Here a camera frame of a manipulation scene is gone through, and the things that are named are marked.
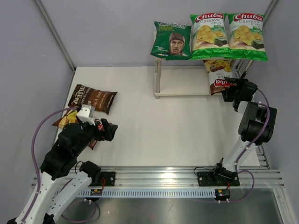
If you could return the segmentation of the brown Chuba cassava chips bag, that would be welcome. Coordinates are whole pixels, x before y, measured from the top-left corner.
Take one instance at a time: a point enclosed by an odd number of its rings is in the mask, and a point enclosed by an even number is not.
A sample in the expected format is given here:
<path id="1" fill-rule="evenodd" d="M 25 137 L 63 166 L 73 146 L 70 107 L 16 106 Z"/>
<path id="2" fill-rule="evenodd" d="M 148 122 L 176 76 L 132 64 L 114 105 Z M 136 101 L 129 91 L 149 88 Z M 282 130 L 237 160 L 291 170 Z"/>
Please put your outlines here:
<path id="1" fill-rule="evenodd" d="M 234 78 L 230 61 L 224 59 L 203 60 L 208 72 L 210 95 L 221 93 L 235 84 L 229 83 L 225 78 Z"/>

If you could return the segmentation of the green Chuba cassava chips bag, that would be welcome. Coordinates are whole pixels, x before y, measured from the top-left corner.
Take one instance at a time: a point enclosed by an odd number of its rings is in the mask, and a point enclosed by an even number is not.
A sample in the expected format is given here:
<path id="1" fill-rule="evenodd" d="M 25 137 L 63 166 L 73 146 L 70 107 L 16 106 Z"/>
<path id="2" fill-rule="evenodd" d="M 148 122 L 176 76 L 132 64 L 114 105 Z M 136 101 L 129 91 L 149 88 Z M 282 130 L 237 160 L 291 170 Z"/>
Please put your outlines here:
<path id="1" fill-rule="evenodd" d="M 263 21 L 263 14 L 228 14 L 229 59 L 268 60 L 263 40 Z"/>

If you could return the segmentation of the dark green Real chips bag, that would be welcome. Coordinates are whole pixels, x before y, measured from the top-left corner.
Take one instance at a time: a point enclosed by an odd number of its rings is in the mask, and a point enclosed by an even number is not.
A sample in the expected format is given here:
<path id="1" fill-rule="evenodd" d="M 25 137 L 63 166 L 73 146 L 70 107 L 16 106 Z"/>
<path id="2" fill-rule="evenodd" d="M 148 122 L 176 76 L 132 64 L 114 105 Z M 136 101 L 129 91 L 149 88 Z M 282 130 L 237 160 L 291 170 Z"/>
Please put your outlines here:
<path id="1" fill-rule="evenodd" d="M 191 26 L 154 22 L 156 36 L 150 54 L 167 61 L 191 58 Z"/>

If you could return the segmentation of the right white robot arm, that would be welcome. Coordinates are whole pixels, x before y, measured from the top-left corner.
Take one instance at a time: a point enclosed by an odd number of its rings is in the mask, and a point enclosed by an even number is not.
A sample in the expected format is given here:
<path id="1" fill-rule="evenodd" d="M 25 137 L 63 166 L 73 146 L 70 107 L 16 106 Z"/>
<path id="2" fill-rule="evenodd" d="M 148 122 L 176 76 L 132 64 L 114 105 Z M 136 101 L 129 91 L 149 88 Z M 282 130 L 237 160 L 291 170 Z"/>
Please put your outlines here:
<path id="1" fill-rule="evenodd" d="M 239 186 L 238 168 L 247 156 L 272 138 L 277 109 L 270 107 L 265 94 L 247 79 L 225 78 L 230 84 L 223 90 L 225 102 L 232 102 L 235 112 L 242 114 L 239 138 L 230 153 L 218 162 L 212 180 L 218 186 Z"/>

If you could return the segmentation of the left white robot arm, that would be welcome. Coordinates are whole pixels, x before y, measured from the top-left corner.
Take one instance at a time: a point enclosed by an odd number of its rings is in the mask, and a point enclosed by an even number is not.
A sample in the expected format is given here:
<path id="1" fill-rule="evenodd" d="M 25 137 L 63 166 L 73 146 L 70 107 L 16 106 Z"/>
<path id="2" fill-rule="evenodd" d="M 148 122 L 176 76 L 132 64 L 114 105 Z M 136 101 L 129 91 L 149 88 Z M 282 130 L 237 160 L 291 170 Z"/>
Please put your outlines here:
<path id="1" fill-rule="evenodd" d="M 93 140 L 112 141 L 117 128 L 106 119 L 95 119 L 93 124 L 66 125 L 37 171 L 37 184 L 29 201 L 21 214 L 8 223 L 54 224 L 80 191 L 89 185 L 104 184 L 101 168 L 86 161 L 75 177 L 60 192 L 57 191 L 85 148 Z"/>

